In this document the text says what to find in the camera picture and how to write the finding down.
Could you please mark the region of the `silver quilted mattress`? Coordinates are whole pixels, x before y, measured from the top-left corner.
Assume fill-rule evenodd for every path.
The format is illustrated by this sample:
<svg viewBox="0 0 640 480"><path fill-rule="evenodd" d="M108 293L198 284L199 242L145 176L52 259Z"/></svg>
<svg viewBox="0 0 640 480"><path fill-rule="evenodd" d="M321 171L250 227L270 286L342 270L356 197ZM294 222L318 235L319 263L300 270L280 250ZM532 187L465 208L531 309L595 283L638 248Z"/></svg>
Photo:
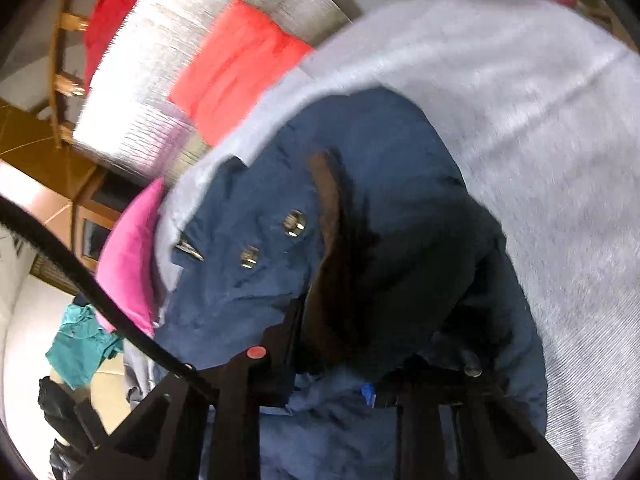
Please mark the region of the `silver quilted mattress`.
<svg viewBox="0 0 640 480"><path fill-rule="evenodd" d="M231 0L138 0L106 49L73 132L75 148L145 183L173 184L208 148L168 100ZM317 47L348 22L332 0L244 0Z"/></svg>

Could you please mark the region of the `red cloth on headboard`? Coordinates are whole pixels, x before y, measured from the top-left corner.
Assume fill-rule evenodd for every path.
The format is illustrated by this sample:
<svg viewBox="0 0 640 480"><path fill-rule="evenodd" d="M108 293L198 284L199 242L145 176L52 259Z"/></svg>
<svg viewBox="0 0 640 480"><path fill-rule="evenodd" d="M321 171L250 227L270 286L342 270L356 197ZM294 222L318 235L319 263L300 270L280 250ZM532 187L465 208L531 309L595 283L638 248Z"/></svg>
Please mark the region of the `red cloth on headboard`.
<svg viewBox="0 0 640 480"><path fill-rule="evenodd" d="M88 86L120 25L138 0L98 0L84 35L85 84Z"/></svg>

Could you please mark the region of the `teal garment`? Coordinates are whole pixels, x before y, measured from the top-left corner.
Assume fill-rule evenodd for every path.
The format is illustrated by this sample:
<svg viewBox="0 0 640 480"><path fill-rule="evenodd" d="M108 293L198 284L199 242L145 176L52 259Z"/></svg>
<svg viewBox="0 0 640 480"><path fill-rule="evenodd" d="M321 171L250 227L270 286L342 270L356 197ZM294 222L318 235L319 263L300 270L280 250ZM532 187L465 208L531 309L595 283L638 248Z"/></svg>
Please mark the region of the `teal garment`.
<svg viewBox="0 0 640 480"><path fill-rule="evenodd" d="M102 363L124 351L122 337L98 323L91 306L69 304L46 358L72 390L88 386Z"/></svg>

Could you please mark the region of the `navy blue padded jacket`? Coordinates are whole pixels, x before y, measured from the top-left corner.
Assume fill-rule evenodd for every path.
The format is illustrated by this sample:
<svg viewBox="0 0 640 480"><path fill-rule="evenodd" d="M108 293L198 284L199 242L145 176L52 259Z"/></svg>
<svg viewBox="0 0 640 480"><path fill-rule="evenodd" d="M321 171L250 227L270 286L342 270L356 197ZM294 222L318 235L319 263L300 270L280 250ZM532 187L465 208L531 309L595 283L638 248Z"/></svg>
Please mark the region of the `navy blue padded jacket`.
<svg viewBox="0 0 640 480"><path fill-rule="evenodd" d="M385 88L327 96L250 165L227 160L172 250L180 278L156 341L198 368L258 344L292 302L329 364L260 418L266 479L387 479L396 416L362 388L410 356L473 364L538 430L544 352L498 221L469 194L413 102Z"/></svg>

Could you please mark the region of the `black garment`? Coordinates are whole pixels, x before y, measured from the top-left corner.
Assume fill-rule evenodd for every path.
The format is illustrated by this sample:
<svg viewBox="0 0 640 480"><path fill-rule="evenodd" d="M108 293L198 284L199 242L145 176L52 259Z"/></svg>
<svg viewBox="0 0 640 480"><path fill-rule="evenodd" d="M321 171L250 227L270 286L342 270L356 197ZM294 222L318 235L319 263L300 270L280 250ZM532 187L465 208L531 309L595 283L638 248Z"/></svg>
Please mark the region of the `black garment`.
<svg viewBox="0 0 640 480"><path fill-rule="evenodd" d="M53 478L71 479L107 438L89 388L72 390L46 376L39 381L38 404L44 420L58 435L50 449Z"/></svg>

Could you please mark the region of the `orange-red pillow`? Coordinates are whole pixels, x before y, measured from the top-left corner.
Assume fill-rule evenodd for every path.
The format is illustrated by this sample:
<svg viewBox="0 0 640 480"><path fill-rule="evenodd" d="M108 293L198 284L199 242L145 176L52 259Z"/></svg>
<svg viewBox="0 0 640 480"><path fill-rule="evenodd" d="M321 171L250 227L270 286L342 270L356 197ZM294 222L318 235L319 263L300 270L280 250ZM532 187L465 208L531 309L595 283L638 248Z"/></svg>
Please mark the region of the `orange-red pillow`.
<svg viewBox="0 0 640 480"><path fill-rule="evenodd" d="M169 93L211 148L242 122L260 96L314 49L268 15L232 0Z"/></svg>

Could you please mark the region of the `pink pillow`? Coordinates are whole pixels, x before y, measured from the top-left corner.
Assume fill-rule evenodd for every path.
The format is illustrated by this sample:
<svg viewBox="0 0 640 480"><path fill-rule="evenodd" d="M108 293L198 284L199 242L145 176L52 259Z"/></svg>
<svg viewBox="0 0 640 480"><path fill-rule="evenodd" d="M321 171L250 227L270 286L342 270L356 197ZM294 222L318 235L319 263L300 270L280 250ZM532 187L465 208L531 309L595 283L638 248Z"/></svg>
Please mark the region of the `pink pillow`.
<svg viewBox="0 0 640 480"><path fill-rule="evenodd" d="M146 336L154 335L152 255L164 180L148 185L124 210L107 237L96 281Z"/></svg>

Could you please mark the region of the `grey bed blanket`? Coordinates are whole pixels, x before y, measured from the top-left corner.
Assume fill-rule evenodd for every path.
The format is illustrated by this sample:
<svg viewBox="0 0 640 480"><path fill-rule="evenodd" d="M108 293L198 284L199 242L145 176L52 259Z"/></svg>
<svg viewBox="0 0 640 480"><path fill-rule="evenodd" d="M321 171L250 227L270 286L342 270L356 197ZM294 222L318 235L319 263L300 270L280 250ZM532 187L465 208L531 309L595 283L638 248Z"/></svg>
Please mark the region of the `grey bed blanket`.
<svg viewBox="0 0 640 480"><path fill-rule="evenodd" d="M639 58L548 0L398 0L346 27L265 92L178 181L155 261L217 167L252 162L310 102L384 86L420 106L500 220L544 337L547 434L583 479L639 439Z"/></svg>

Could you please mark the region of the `wooden cabinet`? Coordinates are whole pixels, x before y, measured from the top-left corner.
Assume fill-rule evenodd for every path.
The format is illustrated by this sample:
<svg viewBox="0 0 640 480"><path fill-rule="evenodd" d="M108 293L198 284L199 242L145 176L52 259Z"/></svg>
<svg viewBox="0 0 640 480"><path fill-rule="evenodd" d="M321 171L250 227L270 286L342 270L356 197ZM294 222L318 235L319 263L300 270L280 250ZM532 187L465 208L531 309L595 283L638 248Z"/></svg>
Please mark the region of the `wooden cabinet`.
<svg viewBox="0 0 640 480"><path fill-rule="evenodd" d="M1 103L1 194L46 226L93 271L139 185L57 146L48 122Z"/></svg>

